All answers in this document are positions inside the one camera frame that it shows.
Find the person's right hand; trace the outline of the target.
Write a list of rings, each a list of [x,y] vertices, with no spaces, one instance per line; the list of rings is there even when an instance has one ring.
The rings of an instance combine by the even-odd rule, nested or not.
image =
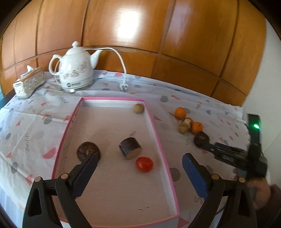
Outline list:
[[[249,189],[256,189],[255,197],[253,198],[253,206],[259,210],[266,206],[271,198],[271,190],[266,178],[251,178],[247,182]]]

